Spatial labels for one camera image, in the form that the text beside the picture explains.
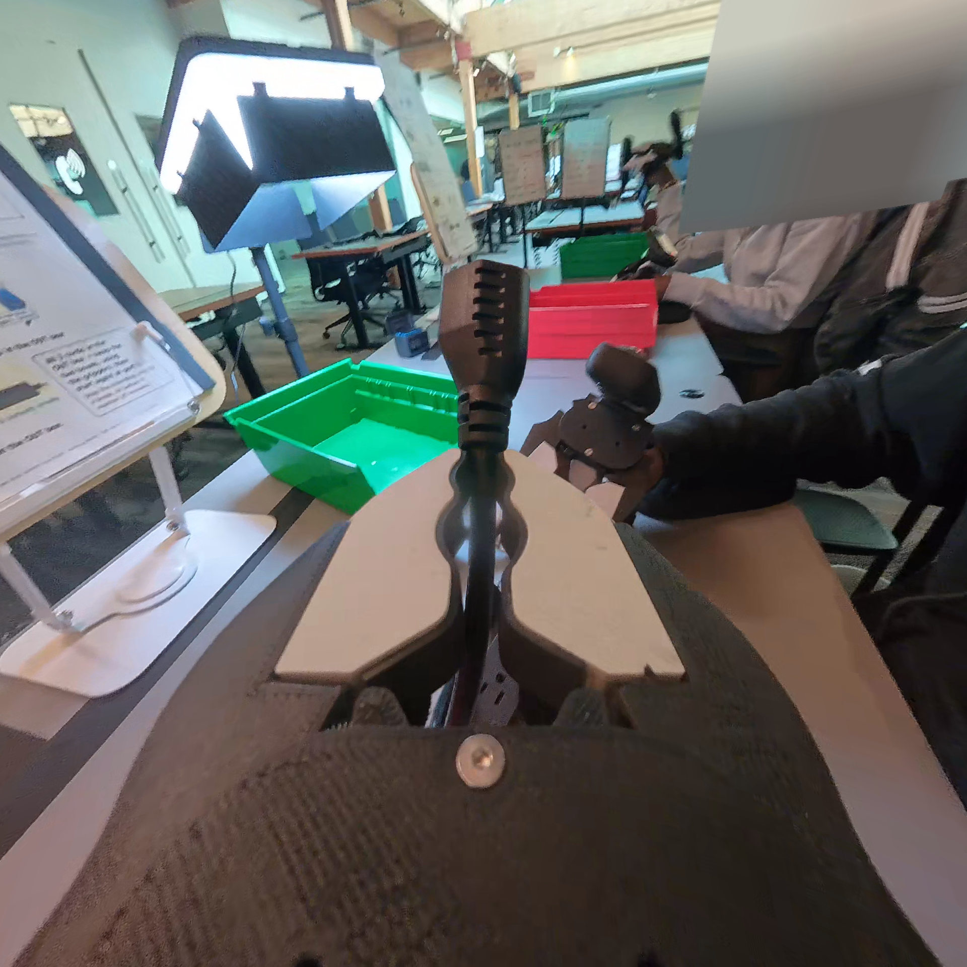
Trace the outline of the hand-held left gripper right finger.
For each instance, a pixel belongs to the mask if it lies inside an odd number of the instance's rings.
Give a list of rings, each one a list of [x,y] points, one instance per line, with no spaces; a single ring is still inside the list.
[[[580,687],[681,682],[680,658],[618,528],[548,460],[511,451],[498,645],[521,691],[560,707]]]

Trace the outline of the small blue device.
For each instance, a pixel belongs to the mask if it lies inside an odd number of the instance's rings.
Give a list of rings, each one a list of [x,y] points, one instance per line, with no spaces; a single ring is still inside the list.
[[[412,359],[423,356],[430,349],[428,331],[418,325],[414,313],[399,308],[389,312],[384,320],[386,330],[392,336],[398,356]]]

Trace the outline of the white instruction sheet stand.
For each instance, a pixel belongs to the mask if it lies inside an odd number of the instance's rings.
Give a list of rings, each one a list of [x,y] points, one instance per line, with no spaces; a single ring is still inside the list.
[[[1,167],[1,566],[34,619],[2,650],[2,679],[102,698],[162,657],[277,522],[186,508],[166,444],[215,412],[224,379],[6,149]],[[143,456],[163,522],[52,603],[11,539]]]

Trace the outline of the hanging paper sign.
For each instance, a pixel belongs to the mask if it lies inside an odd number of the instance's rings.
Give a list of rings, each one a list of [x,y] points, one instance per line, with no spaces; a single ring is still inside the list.
[[[384,79],[383,98],[412,157],[410,175],[437,254],[446,267],[477,251],[466,202],[413,73],[398,55],[374,55]]]

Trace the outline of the green plastic bin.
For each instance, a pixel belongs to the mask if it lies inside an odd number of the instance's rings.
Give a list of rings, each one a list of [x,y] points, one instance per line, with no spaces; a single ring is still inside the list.
[[[642,232],[592,235],[567,241],[559,248],[563,283],[610,280],[626,266],[648,253],[649,240]]]
[[[346,359],[225,418],[270,476],[355,514],[456,446],[457,401],[449,376]]]

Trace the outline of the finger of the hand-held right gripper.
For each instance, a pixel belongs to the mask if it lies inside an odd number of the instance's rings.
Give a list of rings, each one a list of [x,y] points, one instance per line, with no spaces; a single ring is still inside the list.
[[[646,457],[633,465],[609,468],[572,458],[567,480],[614,522],[631,523],[646,499]]]
[[[564,412],[534,424],[523,441],[520,453],[557,477],[569,476],[569,457],[558,450]]]

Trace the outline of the red plastic bin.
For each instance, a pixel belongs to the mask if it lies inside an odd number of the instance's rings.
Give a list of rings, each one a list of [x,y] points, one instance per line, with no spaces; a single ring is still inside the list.
[[[543,286],[529,297],[529,360],[585,361],[602,343],[651,349],[659,299],[653,281]]]

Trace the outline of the grey jacket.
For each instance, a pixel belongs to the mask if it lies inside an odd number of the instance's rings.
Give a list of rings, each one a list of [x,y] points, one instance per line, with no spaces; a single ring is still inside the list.
[[[836,280],[813,341],[820,375],[934,345],[965,324],[966,181],[884,209]]]

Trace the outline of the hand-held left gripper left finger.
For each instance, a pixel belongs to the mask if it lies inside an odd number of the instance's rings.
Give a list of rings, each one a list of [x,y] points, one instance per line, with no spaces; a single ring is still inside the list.
[[[286,683],[389,690],[408,719],[457,670],[462,603],[437,530],[453,501],[457,453],[442,453],[348,521],[274,674]]]

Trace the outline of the black office chair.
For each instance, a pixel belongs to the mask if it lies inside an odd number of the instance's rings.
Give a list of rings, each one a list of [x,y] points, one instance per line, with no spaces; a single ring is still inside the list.
[[[345,306],[347,312],[323,329],[323,339],[329,340],[339,330],[339,350],[356,350],[381,346],[389,340],[391,330],[385,316],[379,316],[370,303],[381,297],[393,297],[398,285],[393,286],[390,275],[397,260],[387,261],[380,253],[320,253],[306,259],[310,290],[321,303]]]

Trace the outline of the pale green mesh chair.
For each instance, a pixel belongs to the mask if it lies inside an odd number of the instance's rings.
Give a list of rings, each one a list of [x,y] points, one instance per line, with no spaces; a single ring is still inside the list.
[[[863,503],[823,490],[797,489],[792,504],[832,553],[876,556],[899,548],[892,531]]]

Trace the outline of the wooden office desk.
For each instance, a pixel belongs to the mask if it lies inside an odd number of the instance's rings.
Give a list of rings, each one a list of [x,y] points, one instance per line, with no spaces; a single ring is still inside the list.
[[[307,264],[307,257],[317,253],[332,256],[337,253],[364,255],[372,252],[382,254],[387,261],[395,259],[397,264],[393,272],[398,275],[402,307],[416,315],[422,313],[425,307],[418,292],[412,258],[424,253],[429,248],[429,243],[429,230],[424,227],[400,234],[373,236],[333,246],[302,249],[295,253],[294,258]]]

